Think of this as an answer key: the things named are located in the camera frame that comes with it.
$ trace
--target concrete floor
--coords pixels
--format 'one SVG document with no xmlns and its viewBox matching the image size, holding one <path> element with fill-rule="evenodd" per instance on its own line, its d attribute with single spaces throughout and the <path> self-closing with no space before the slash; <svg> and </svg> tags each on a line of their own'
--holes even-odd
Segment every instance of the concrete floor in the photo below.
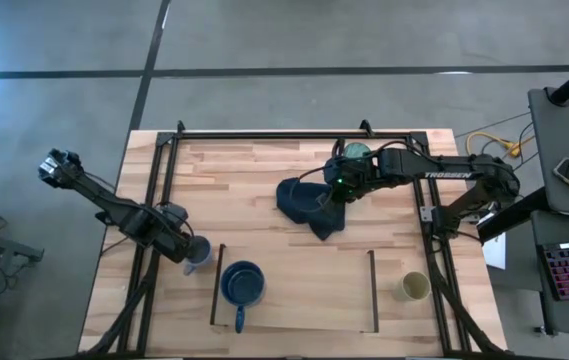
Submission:
<svg viewBox="0 0 569 360">
<path fill-rule="evenodd" d="M 160 0 L 0 0 L 0 71 L 143 69 Z M 569 64 L 569 0 L 173 0 L 157 69 Z M 527 111 L 526 91 L 569 73 L 154 79 L 141 129 L 453 128 Z M 139 79 L 0 80 L 4 234 L 46 248 L 0 298 L 0 359 L 75 351 L 104 227 L 36 169 L 52 147 L 116 181 Z M 515 139 L 528 117 L 490 129 Z M 464 152 L 463 138 L 458 148 Z M 474 144 L 478 151 L 481 143 Z M 489 148 L 501 154 L 495 146 Z M 525 155 L 532 155 L 530 143 Z M 539 163 L 518 171 L 523 193 Z M 495 289 L 509 348 L 569 358 L 534 293 Z"/>
</svg>

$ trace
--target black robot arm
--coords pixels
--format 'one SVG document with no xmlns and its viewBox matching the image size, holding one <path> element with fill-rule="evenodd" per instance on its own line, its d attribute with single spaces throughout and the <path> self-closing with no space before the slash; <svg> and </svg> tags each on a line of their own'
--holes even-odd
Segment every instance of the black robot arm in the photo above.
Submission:
<svg viewBox="0 0 569 360">
<path fill-rule="evenodd" d="M 194 251 L 192 234 L 180 230 L 188 217 L 184 208 L 164 204 L 156 209 L 117 197 L 86 175 L 77 154 L 53 149 L 38 173 L 42 181 L 54 188 L 77 191 L 103 210 L 95 215 L 100 221 L 118 226 L 131 240 L 144 247 L 153 246 L 171 261 L 179 263 Z"/>
<path fill-rule="evenodd" d="M 510 205 L 520 189 L 512 167 L 489 155 L 430 157 L 414 149 L 385 148 L 357 158 L 334 156 L 324 168 L 335 203 L 429 178 L 475 180 L 475 186 L 453 203 L 432 209 L 433 235 L 440 239 L 455 237 L 461 219 L 491 202 Z"/>
</svg>

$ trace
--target black desk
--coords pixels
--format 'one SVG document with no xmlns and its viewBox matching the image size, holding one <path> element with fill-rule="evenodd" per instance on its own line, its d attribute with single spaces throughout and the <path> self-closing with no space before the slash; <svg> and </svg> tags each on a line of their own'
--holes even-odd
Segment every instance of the black desk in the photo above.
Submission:
<svg viewBox="0 0 569 360">
<path fill-rule="evenodd" d="M 528 221 L 535 210 L 569 215 L 569 186 L 553 174 L 562 159 L 569 158 L 569 104 L 553 105 L 544 90 L 529 91 L 528 99 L 544 186 L 482 223 L 478 227 L 482 239 L 494 238 Z"/>
<path fill-rule="evenodd" d="M 534 211 L 531 214 L 531 224 L 536 245 L 569 242 L 569 216 Z M 569 333 L 569 300 L 555 301 L 551 292 L 551 284 L 541 267 L 538 268 L 538 273 L 541 275 L 544 294 L 542 296 L 542 308 L 546 331 Z"/>
</svg>

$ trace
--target blue mug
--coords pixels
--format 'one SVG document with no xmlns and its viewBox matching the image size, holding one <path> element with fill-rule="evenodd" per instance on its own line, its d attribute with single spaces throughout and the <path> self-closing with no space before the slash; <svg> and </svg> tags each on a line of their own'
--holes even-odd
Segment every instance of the blue mug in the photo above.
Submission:
<svg viewBox="0 0 569 360">
<path fill-rule="evenodd" d="M 237 306 L 235 332 L 239 334 L 244 328 L 245 308 L 257 304 L 264 296 L 264 274 L 252 262 L 238 261 L 224 270 L 220 286 L 226 301 Z"/>
</svg>

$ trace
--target wooden tabletop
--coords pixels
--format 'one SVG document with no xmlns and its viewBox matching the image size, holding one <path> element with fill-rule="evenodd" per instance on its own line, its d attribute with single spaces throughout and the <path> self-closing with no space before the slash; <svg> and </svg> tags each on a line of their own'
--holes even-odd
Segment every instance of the wooden tabletop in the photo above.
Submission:
<svg viewBox="0 0 569 360">
<path fill-rule="evenodd" d="M 451 130 L 421 131 L 428 133 L 432 154 L 457 154 Z M 156 134 L 131 133 L 117 189 L 119 196 L 144 201 Z M 358 141 L 370 148 L 384 142 Z M 310 232 L 308 225 L 293 223 L 275 206 L 277 184 L 324 165 L 332 145 L 333 140 L 313 139 L 179 142 L 171 201 L 187 209 L 188 221 L 197 234 L 207 237 L 216 249 L 222 243 L 227 246 L 225 256 L 232 254 L 228 260 L 258 259 L 254 262 L 271 273 L 280 271 L 281 276 L 271 276 L 271 282 L 266 279 L 267 292 L 274 295 L 249 308 L 244 332 L 235 334 L 232 326 L 209 325 L 215 265 L 186 277 L 182 274 L 183 264 L 162 258 L 148 356 L 441 355 L 432 298 L 398 302 L 391 294 L 407 272 L 427 273 L 412 186 L 379 190 L 347 205 L 346 229 L 324 242 Z M 158 201 L 166 159 L 164 154 Z M 321 182 L 321 173 L 306 181 Z M 463 181 L 439 180 L 438 186 L 444 204 L 466 190 Z M 475 231 L 470 226 L 463 229 Z M 117 230 L 109 229 L 104 246 L 121 238 Z M 479 243 L 459 237 L 451 242 L 451 247 L 465 307 L 491 340 L 506 348 Z M 122 309 L 134 249 L 134 243 L 127 241 L 101 258 L 80 350 L 95 344 Z M 379 333 L 367 332 L 372 321 L 368 307 L 372 295 L 370 283 L 363 283 L 368 278 L 362 276 L 370 269 L 362 260 L 367 259 L 368 250 L 375 251 Z M 276 264 L 288 264 L 288 268 Z M 320 275 L 303 277 L 300 271 Z M 300 279 L 318 280 L 309 285 Z M 316 289 L 317 284 L 326 284 L 325 291 L 316 294 L 300 290 Z M 351 289 L 361 291 L 348 295 Z M 232 323 L 232 308 L 224 306 L 228 305 L 220 303 L 216 324 Z M 278 307 L 286 316 L 278 315 Z M 454 347 L 458 348 L 453 312 L 448 307 L 447 318 Z M 137 321 L 136 318 L 133 323 L 132 343 L 137 338 Z"/>
</svg>

